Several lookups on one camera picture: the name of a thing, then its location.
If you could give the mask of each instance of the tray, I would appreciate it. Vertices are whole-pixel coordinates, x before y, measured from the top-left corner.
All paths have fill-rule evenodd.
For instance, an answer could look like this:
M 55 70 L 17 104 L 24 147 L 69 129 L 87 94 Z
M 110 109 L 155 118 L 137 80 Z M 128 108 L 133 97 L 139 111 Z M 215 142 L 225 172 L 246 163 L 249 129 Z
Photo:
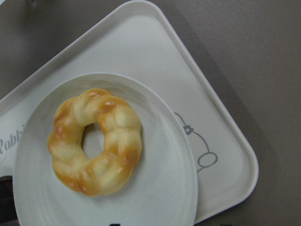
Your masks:
M 258 178 L 254 151 L 164 14 L 147 1 L 116 8 L 0 101 L 0 177 L 13 174 L 23 128 L 47 93 L 97 72 L 144 83 L 174 111 L 197 166 L 195 223 L 250 195 Z

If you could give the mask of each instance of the round plate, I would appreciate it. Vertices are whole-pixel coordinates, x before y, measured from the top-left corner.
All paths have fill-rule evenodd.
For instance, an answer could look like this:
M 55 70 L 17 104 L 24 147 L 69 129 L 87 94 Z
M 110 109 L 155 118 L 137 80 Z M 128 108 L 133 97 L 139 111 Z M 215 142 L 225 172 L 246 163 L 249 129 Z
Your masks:
M 141 159 L 128 183 L 108 196 L 88 197 L 65 187 L 53 172 L 47 149 L 58 106 L 89 88 L 107 89 L 124 98 L 143 125 Z M 101 137 L 101 132 L 91 131 L 85 143 L 100 153 L 97 140 L 101 139 L 94 139 L 93 134 Z M 197 173 L 182 127 L 158 95 L 121 75 L 83 75 L 46 96 L 23 130 L 13 184 L 22 225 L 185 226 L 193 225 L 197 211 Z

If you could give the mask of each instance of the bread hole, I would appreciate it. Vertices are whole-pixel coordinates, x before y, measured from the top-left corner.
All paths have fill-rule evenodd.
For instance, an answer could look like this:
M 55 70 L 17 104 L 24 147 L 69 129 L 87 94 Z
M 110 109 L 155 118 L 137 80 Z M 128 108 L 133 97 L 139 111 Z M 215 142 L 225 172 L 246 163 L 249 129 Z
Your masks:
M 81 147 L 85 154 L 93 159 L 103 151 L 104 135 L 97 123 L 90 124 L 85 127 Z

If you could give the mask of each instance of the gray table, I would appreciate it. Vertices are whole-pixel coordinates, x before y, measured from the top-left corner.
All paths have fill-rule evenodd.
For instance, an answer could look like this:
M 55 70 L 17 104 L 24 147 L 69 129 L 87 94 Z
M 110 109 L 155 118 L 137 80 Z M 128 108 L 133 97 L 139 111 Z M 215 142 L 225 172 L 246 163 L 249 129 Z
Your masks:
M 124 0 L 0 5 L 0 98 Z M 301 1 L 153 0 L 253 147 L 254 192 L 198 226 L 301 225 Z

